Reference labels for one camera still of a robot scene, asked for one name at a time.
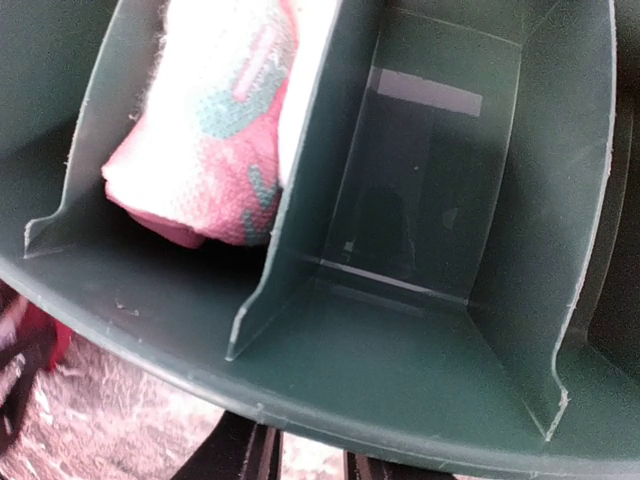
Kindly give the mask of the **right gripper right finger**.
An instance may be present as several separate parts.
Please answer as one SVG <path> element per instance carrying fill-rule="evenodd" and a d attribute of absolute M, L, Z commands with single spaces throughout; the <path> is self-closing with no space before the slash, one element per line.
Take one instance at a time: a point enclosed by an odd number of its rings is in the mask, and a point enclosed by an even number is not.
<path fill-rule="evenodd" d="M 413 476 L 412 468 L 344 452 L 344 478 L 348 480 L 406 480 Z"/>

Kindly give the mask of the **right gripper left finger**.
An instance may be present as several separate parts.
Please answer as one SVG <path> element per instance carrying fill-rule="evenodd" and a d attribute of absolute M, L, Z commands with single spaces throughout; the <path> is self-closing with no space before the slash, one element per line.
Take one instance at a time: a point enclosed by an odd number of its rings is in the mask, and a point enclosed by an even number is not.
<path fill-rule="evenodd" d="M 282 432 L 225 411 L 172 480 L 278 480 Z"/>

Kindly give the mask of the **green compartment tray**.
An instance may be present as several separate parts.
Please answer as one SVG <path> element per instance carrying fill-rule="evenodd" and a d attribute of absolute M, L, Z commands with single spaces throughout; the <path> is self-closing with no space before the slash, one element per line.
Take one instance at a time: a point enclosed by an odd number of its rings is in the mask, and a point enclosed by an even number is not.
<path fill-rule="evenodd" d="M 1 276 L 220 407 L 385 460 L 639 475 L 639 179 L 611 1 L 339 1 L 267 243 L 106 196 L 160 1 L 1 5 Z"/>

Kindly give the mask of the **pink patterned sock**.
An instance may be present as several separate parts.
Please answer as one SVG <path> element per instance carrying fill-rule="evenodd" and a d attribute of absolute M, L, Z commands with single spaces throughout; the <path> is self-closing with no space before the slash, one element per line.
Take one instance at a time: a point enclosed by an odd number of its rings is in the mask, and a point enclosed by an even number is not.
<path fill-rule="evenodd" d="M 171 1 L 141 116 L 103 166 L 107 197 L 187 248 L 268 242 L 334 1 Z"/>

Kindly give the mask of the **beige striped sock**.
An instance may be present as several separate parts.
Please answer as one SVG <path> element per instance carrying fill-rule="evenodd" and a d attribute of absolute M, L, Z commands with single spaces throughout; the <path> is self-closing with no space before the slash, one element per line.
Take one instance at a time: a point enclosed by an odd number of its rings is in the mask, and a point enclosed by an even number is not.
<path fill-rule="evenodd" d="M 55 339 L 47 356 L 46 370 L 54 371 L 71 345 L 72 330 L 2 282 L 1 348 L 49 330 L 55 332 Z"/>

